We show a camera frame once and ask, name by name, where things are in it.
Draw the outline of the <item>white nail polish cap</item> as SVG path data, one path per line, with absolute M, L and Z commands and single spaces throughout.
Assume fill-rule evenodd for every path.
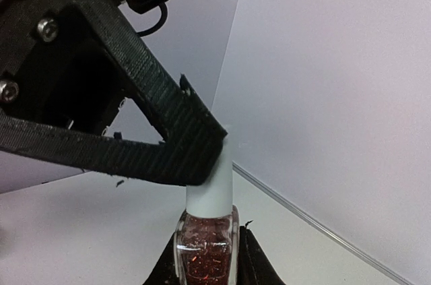
M 232 153 L 228 137 L 207 180 L 199 186 L 187 186 L 186 212 L 198 218 L 221 218 L 232 213 Z

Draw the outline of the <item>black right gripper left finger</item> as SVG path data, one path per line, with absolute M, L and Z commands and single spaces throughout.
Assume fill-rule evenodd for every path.
M 160 258 L 143 285 L 178 285 L 174 264 L 174 235 L 170 237 Z

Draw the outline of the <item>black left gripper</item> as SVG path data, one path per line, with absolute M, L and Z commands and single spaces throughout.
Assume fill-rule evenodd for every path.
M 201 185 L 226 130 L 173 80 L 124 0 L 1 0 L 1 150 L 165 185 Z M 166 2 L 158 25 L 168 16 Z

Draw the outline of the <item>nail polish bottle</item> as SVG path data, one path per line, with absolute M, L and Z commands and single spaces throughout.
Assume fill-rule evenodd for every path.
M 237 283 L 239 215 L 198 218 L 183 212 L 173 238 L 176 276 L 186 285 Z

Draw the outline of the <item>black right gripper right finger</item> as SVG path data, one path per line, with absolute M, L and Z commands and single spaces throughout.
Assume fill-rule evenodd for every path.
M 252 222 L 250 220 L 240 227 L 238 284 L 285 285 L 248 227 Z

